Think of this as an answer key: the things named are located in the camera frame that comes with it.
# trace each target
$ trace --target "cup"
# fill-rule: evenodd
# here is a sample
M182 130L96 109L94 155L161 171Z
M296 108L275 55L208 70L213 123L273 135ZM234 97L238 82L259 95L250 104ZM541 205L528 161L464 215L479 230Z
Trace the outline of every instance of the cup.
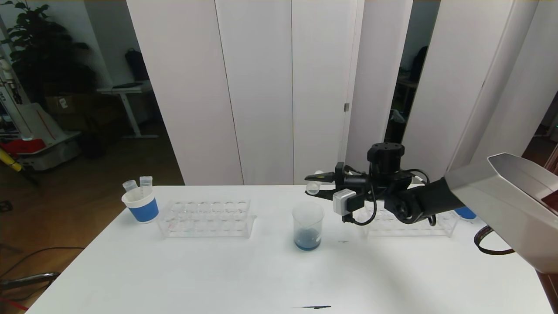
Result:
M147 196L139 198L138 195L141 195L140 188L130 190L122 196L122 202L138 222L151 222L159 214L155 193L151 192Z
M294 242L303 251L315 250L321 243L324 209L312 202L297 204L292 210Z

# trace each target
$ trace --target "robotic arm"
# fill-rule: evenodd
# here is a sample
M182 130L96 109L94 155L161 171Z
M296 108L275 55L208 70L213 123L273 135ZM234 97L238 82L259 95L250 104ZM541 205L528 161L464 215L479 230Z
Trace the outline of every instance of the robotic arm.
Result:
M488 225L475 236L479 249L497 255L515 251L523 257L537 271L552 310L558 313L558 177L531 161L504 153L450 171L432 183L426 177L424 186L408 189L413 172L422 171L400 169L404 153L400 144L374 144L368 150L368 173L337 163L334 172L305 178L334 182L334 189L306 193L334 201L334 211L343 222L361 226L373 221L379 199L402 223L428 219L435 225L436 214L468 206ZM356 221L352 213L365 200L374 202L374 212L366 222ZM512 250L481 248L480 241L491 231Z
M423 187L408 189L418 169L400 169L401 156L405 148L401 144L379 143L368 150L369 173L361 173L352 167L337 163L335 172L309 175L308 181L335 182L335 189L319 191L316 197L334 201L334 211L342 216L343 222L367 225L358 222L353 212L364 206L364 201L384 200L384 207L403 223L415 223L428 219L436 224L436 214L464 207L465 205L450 191L444 178Z

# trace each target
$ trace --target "desk leg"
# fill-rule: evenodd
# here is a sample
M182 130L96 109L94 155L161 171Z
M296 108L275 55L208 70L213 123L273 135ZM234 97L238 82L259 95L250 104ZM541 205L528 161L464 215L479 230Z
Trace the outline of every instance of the desk leg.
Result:
M122 103L124 104L124 109L126 109L126 115L128 115L128 120L130 120L130 124L132 125L132 129L134 130L134 135L123 136L123 138L133 138L133 139L141 139L141 138L154 138L159 137L158 135L141 135L140 127L136 122L136 117L134 117L134 113L132 111L132 107L130 107L130 102L128 101L128 96L126 93L119 93L120 99L122 99Z

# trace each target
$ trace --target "yellow pole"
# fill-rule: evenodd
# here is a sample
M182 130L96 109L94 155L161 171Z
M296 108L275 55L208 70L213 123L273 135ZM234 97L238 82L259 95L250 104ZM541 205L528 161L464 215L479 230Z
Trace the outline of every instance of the yellow pole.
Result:
M12 168L13 170L20 172L22 167L18 164L15 160L13 160L7 152L0 149L0 160L8 165L8 167Z

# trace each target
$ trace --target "blue container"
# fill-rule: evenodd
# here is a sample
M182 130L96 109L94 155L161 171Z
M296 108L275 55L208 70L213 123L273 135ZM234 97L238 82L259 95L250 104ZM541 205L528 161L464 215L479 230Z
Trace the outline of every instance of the blue container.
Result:
M137 199L137 193L139 193L139 191L136 191L137 189L140 188L126 192L122 196L122 202L126 204L126 207L130 209L130 212L132 212L132 215L134 215L138 222L151 222L159 214L155 193L151 192L148 196Z
M461 216L461 218L467 220L473 220L477 217L477 214L470 210L469 207L458 208L455 210L455 212L457 213L457 215Z

